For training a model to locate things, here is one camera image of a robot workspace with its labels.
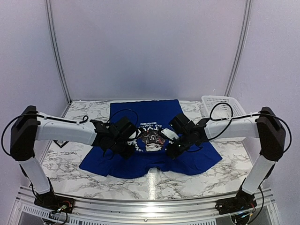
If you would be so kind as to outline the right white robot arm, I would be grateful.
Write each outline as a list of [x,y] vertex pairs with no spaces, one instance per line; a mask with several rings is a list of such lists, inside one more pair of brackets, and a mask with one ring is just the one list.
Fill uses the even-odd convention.
[[272,170],[290,148],[286,138],[292,138],[287,123],[276,116],[269,107],[251,114],[214,118],[202,118],[197,123],[180,113],[170,122],[170,129],[161,134],[170,141],[166,147],[167,156],[176,159],[193,145],[226,138],[253,138],[260,143],[259,156],[244,179],[235,197],[218,200],[216,208],[243,210],[255,206],[255,192],[268,179]]

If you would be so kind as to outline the blue printed t-shirt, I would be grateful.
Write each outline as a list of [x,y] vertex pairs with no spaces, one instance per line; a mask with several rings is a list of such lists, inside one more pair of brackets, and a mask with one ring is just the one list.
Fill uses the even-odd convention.
[[140,101],[110,104],[110,121],[115,123],[127,117],[141,129],[141,135],[132,142],[134,154],[124,159],[111,150],[103,152],[93,147],[80,163],[79,168],[101,176],[134,179],[146,175],[151,168],[163,172],[172,171],[186,175],[206,172],[222,160],[211,143],[193,145],[176,159],[166,154],[169,143],[159,131],[170,128],[169,121],[182,113],[178,100]]

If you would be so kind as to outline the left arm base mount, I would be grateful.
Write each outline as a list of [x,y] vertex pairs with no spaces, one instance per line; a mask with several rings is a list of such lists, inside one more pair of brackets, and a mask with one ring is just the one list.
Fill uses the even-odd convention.
[[72,213],[75,200],[73,198],[56,195],[54,192],[47,192],[39,195],[35,194],[34,204],[46,209],[52,210],[52,212],[65,212]]

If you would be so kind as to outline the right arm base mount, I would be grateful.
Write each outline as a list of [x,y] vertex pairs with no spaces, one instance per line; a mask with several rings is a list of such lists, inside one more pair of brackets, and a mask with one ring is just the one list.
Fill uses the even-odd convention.
[[253,209],[257,206],[256,199],[253,195],[235,196],[216,201],[215,209],[220,215],[227,213],[235,213],[243,210]]

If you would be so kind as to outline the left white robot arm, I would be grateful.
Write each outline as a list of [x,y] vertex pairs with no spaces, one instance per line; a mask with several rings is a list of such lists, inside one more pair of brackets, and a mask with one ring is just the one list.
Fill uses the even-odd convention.
[[130,144],[140,135],[139,129],[127,117],[117,122],[91,120],[85,115],[81,120],[67,120],[37,111],[29,105],[21,115],[13,118],[4,128],[10,131],[10,149],[5,154],[18,162],[29,179],[36,203],[50,209],[61,206],[64,200],[54,193],[49,178],[35,156],[35,142],[42,140],[82,143],[110,150],[124,159],[133,155]]

